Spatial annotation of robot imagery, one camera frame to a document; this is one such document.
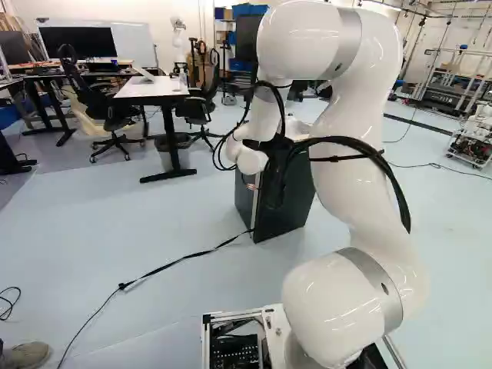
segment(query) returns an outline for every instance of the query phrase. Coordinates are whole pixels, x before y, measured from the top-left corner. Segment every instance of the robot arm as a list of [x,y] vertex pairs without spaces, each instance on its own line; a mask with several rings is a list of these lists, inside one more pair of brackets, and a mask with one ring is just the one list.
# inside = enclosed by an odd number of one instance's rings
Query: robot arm
[[[257,38],[259,79],[283,98],[292,79],[332,79],[331,103],[311,137],[348,136],[381,149],[387,95],[400,70],[402,50],[383,15],[299,0],[271,8]],[[247,124],[227,142],[229,159],[250,175],[268,158],[243,139],[268,141],[280,114],[271,91],[258,89]],[[332,143],[310,147],[311,158],[357,155]],[[399,327],[424,304],[427,277],[398,219],[381,170],[369,159],[311,162],[317,195],[345,222],[351,245],[295,268],[282,302],[293,340],[319,365],[344,367],[361,350]]]

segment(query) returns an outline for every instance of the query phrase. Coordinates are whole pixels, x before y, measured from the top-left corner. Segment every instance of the monitor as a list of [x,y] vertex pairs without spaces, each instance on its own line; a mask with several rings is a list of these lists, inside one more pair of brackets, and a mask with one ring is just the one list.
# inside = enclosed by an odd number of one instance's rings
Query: monitor
[[39,27],[49,58],[58,58],[58,48],[70,44],[78,58],[118,56],[110,27]]
[[236,19],[236,59],[258,62],[256,35],[263,15],[239,15]]
[[0,46],[9,65],[29,63],[31,61],[24,36],[20,31],[1,31]]

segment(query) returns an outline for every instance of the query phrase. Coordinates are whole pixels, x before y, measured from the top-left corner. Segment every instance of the person's foot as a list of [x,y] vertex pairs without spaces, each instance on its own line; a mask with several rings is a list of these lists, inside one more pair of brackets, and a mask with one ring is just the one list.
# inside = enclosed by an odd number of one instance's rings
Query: person's foot
[[50,348],[43,342],[20,344],[4,349],[0,356],[1,369],[36,369],[41,367],[50,355]]

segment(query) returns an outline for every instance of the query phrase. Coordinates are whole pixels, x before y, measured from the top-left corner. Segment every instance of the floor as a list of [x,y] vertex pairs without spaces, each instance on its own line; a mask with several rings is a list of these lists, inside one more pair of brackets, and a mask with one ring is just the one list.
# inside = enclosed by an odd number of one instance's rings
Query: floor
[[[288,111],[313,121],[324,107],[305,100]],[[414,114],[393,102],[387,112]],[[224,133],[241,114],[241,103],[218,104],[209,128]],[[430,112],[419,111],[414,119],[457,127]],[[189,129],[181,120],[176,126]],[[234,175],[214,169],[204,143],[192,146],[197,175],[142,185],[140,177],[160,169],[151,144],[134,148],[132,161],[111,152],[90,165],[89,138],[78,135],[56,148],[53,135],[19,138],[19,129],[12,128],[8,138],[15,152],[41,164],[34,174],[10,177],[0,187],[0,288],[22,288],[11,319],[0,323],[0,336],[7,345],[48,342],[53,354],[47,367],[56,367],[66,344],[118,283],[244,230],[234,208]],[[162,130],[159,113],[151,130]],[[384,119],[385,141],[406,130],[406,124]],[[402,141],[385,146],[385,157],[398,165],[435,161],[476,173],[444,157],[448,140],[412,126]],[[392,337],[410,369],[491,367],[491,184],[445,169],[394,171],[411,207],[412,238],[430,272],[432,293],[425,309]],[[347,243],[347,227],[316,201],[304,229],[260,244],[241,236],[223,251],[120,293],[81,334],[64,367],[200,367],[203,313],[277,303],[289,270]]]

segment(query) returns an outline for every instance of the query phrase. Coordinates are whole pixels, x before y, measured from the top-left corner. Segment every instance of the black office chair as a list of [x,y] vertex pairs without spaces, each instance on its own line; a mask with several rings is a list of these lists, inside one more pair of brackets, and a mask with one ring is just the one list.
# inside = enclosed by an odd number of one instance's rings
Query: black office chair
[[[191,142],[196,142],[199,139],[204,140],[208,147],[213,151],[214,146],[208,140],[209,137],[219,138],[220,135],[210,133],[208,129],[205,129],[205,125],[211,121],[210,113],[215,110],[215,103],[213,102],[214,96],[217,94],[218,86],[221,81],[220,71],[220,57],[214,48],[210,51],[209,59],[212,66],[212,79],[210,85],[206,86],[206,75],[204,73],[204,82],[200,88],[188,88],[190,97],[185,98],[182,103],[176,106],[175,114],[177,117],[184,117],[187,123],[190,125],[200,125],[199,132],[190,133],[194,136]],[[202,64],[205,68],[205,57],[202,55]]]
[[97,151],[91,154],[89,161],[95,163],[98,155],[112,147],[119,148],[125,154],[125,160],[130,160],[130,154],[122,144],[140,144],[143,147],[145,146],[145,140],[130,139],[126,135],[117,136],[115,131],[127,125],[133,125],[135,122],[131,120],[131,117],[140,115],[140,109],[133,106],[117,108],[111,106],[110,100],[115,93],[111,91],[112,85],[108,82],[88,85],[77,68],[77,55],[71,45],[63,44],[60,46],[58,57],[65,71],[65,76],[75,94],[77,94],[78,100],[87,106],[85,113],[92,119],[105,120],[103,129],[106,132],[111,132],[110,139],[92,142],[92,149]]

